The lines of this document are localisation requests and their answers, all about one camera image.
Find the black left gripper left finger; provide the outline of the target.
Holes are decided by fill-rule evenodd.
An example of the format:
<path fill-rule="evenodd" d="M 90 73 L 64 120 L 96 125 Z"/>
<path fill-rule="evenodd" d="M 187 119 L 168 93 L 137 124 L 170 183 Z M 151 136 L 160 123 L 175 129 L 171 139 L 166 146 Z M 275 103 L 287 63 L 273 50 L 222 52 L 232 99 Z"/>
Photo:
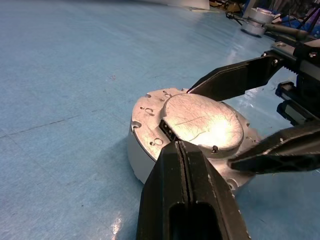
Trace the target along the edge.
<path fill-rule="evenodd" d="M 179 143 L 162 148 L 140 198 L 137 240 L 181 240 L 186 234 L 186 184 Z"/>

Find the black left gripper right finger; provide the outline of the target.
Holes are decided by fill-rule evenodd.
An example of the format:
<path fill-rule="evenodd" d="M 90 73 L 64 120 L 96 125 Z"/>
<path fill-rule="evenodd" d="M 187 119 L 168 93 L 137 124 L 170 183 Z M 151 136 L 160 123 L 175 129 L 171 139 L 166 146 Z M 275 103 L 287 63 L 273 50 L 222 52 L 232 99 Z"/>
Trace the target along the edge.
<path fill-rule="evenodd" d="M 180 141 L 189 194 L 187 238 L 249 240 L 229 184 L 195 145 Z"/>

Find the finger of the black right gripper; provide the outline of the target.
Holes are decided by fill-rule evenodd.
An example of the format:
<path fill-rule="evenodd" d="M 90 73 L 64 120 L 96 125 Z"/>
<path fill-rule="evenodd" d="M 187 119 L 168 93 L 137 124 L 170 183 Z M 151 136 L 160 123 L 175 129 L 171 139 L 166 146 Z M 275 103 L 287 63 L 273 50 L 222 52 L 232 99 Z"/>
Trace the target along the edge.
<path fill-rule="evenodd" d="M 308 172 L 320 168 L 320 125 L 282 129 L 229 159 L 232 170 L 252 174 Z"/>
<path fill-rule="evenodd" d="M 222 66 L 200 78 L 190 94 L 220 102 L 244 95 L 246 91 L 265 86 L 284 66 L 279 55 L 263 55 L 254 59 Z"/>

